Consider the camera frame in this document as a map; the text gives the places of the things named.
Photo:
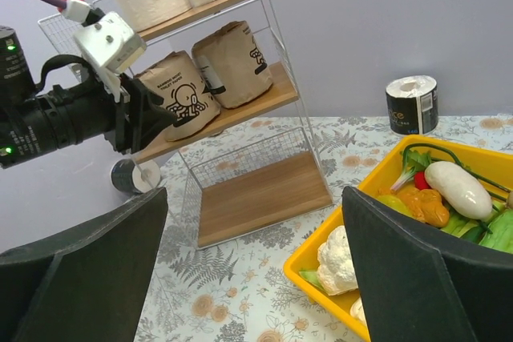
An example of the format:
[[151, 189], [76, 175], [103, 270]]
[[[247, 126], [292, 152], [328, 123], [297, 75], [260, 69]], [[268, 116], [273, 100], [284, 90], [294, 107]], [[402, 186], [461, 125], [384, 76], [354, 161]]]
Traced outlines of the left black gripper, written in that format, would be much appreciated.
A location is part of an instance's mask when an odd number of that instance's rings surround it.
[[37, 139], [43, 154], [98, 135], [105, 135], [117, 152], [136, 153], [176, 122], [176, 114], [164, 108], [162, 97], [125, 74], [118, 80], [128, 100], [116, 102], [92, 66], [76, 55], [60, 54], [48, 59], [42, 66], [38, 87], [45, 86], [51, 71], [71, 64], [79, 64], [86, 71], [86, 78], [67, 89], [55, 85], [37, 98], [42, 113], [39, 120], [44, 123]]

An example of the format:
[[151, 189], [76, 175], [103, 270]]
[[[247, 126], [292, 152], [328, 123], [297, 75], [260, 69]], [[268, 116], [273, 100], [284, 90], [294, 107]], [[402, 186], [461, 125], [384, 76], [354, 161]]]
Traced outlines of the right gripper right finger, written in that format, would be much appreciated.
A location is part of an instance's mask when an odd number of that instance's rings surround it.
[[512, 256], [458, 239], [355, 187], [342, 215], [373, 341], [510, 341]]

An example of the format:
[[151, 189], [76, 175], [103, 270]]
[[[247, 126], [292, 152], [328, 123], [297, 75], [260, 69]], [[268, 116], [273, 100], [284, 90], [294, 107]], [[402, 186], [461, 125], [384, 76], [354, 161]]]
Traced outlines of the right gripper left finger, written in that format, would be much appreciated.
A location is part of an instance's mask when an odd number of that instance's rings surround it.
[[3, 341], [133, 341], [168, 215], [158, 187], [1, 254]]

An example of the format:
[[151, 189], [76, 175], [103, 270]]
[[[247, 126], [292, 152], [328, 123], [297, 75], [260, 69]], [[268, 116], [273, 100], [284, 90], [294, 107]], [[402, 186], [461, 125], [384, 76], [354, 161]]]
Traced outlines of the brown printed paper roll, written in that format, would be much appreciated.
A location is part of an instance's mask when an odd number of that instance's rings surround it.
[[268, 63], [246, 21], [233, 21], [192, 47], [192, 58], [225, 109], [257, 99], [272, 85]]

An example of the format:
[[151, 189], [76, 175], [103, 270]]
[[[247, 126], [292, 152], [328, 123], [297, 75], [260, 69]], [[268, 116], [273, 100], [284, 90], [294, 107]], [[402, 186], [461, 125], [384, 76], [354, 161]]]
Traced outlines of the black roll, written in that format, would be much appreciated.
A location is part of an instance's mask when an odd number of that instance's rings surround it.
[[399, 135], [426, 135], [438, 125], [438, 84], [427, 75], [396, 79], [386, 87], [390, 129]]
[[160, 184], [161, 171], [153, 160], [134, 163], [132, 159], [121, 159], [111, 169], [110, 177], [116, 190], [127, 194], [143, 194]]

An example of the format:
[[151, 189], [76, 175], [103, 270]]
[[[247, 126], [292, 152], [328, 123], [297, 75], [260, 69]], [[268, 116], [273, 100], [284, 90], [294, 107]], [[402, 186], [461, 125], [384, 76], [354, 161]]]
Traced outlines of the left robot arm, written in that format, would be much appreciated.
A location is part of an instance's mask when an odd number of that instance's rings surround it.
[[[83, 72], [81, 83], [59, 84], [44, 93], [47, 75], [71, 64]], [[102, 135], [119, 153], [143, 150], [162, 130], [177, 122], [176, 113], [141, 81], [123, 74], [125, 95], [109, 94], [93, 67], [73, 54], [58, 54], [34, 82], [15, 29], [1, 28], [1, 167], [7, 169]]]

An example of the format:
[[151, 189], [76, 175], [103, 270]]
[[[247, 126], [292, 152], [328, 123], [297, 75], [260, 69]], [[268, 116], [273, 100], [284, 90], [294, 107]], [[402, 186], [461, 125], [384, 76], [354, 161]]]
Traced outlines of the white cauliflower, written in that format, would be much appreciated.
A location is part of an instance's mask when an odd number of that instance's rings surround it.
[[317, 278], [328, 296], [358, 289], [344, 225], [336, 227], [317, 249]]

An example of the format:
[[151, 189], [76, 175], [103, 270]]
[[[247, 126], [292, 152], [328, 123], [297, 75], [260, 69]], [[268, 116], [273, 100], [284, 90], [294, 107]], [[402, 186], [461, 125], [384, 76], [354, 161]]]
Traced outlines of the black wrapped roll on side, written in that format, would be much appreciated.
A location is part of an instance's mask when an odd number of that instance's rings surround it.
[[111, 169], [110, 177], [116, 190], [127, 194], [143, 194], [160, 184], [161, 171], [153, 160], [134, 163], [132, 159], [121, 159]]

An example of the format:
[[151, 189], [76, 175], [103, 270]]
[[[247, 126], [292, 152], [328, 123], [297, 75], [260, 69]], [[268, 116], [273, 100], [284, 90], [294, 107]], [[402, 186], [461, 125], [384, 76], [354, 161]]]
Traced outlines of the green cucumber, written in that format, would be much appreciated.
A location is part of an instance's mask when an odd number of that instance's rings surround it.
[[460, 239], [496, 251], [512, 253], [512, 210], [499, 201], [492, 202], [491, 216], [482, 227], [475, 219], [468, 219], [450, 210], [448, 224], [441, 230]]

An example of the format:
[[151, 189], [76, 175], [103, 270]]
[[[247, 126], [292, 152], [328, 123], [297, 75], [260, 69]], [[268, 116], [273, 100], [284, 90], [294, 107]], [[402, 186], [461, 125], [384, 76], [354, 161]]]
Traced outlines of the yellow orange pepper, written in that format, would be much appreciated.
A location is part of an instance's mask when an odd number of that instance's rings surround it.
[[396, 196], [406, 205], [412, 217], [420, 222], [441, 228], [446, 226], [450, 219], [450, 212], [436, 190], [419, 190], [414, 186], [407, 186]]

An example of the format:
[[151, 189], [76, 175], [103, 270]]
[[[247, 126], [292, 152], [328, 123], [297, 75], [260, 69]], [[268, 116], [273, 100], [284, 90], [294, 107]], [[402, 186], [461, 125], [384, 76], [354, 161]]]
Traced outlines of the white radish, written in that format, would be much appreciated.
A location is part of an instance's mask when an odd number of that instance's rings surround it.
[[429, 186], [460, 215], [476, 220], [491, 216], [491, 196], [473, 175], [459, 165], [438, 161], [428, 166], [424, 175]]

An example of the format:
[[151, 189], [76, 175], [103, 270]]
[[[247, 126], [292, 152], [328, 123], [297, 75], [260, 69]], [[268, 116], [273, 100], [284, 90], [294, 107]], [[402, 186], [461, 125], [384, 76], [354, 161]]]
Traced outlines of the bok choy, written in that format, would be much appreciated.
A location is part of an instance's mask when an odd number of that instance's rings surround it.
[[402, 172], [390, 187], [391, 191], [400, 190], [406, 183], [414, 179], [420, 171], [425, 171], [432, 164], [430, 152], [421, 153], [412, 148], [402, 152]]

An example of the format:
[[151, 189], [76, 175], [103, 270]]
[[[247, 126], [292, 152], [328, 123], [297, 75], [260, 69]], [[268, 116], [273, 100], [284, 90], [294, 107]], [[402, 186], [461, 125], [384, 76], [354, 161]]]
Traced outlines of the floral table mat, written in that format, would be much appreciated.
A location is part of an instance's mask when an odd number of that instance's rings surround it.
[[[400, 140], [387, 117], [311, 119], [329, 188], [339, 199], [345, 185], [358, 185]], [[135, 341], [362, 341], [283, 272], [331, 207], [198, 251], [175, 221], [182, 216], [186, 162], [192, 167], [281, 133], [271, 144], [285, 142], [288, 150], [300, 138], [288, 133], [298, 121], [250, 120], [185, 147], [161, 167], [170, 213]], [[512, 115], [442, 117], [431, 135], [512, 154]]]

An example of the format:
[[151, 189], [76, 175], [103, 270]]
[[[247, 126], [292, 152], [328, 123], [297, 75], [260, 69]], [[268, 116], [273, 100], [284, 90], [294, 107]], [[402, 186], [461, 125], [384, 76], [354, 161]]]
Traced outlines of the yellow plastic bin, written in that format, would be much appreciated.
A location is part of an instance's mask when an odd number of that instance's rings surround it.
[[[412, 173], [425, 170], [429, 160], [461, 163], [469, 172], [477, 174], [489, 194], [497, 200], [504, 201], [512, 189], [512, 154], [421, 135], [407, 135], [402, 138], [362, 180], [358, 188], [372, 197], [408, 189], [414, 185]], [[300, 276], [301, 271], [317, 269], [317, 249], [342, 224], [341, 207], [337, 207], [287, 259], [284, 273], [308, 298], [330, 312], [362, 340], [369, 341], [370, 334], [366, 326], [349, 314], [349, 309], [359, 297], [358, 291], [327, 296]]]

